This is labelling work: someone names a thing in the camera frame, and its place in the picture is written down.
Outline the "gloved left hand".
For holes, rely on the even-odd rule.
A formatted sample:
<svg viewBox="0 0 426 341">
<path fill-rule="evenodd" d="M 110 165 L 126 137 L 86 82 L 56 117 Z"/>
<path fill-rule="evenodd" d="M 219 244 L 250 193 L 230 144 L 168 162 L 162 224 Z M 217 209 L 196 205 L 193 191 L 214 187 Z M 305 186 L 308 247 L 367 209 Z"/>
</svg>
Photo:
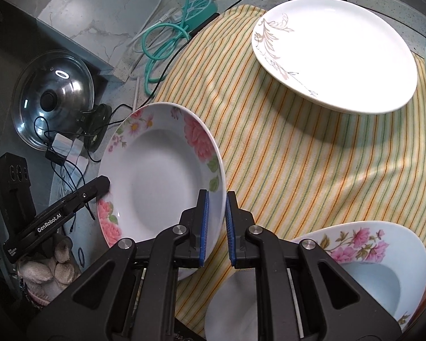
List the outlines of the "gloved left hand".
<svg viewBox="0 0 426 341">
<path fill-rule="evenodd" d="M 25 292 L 39 306 L 49 305 L 81 275 L 72 247 L 69 237 L 56 234 L 48 258 L 39 255 L 17 263 Z"/>
</svg>

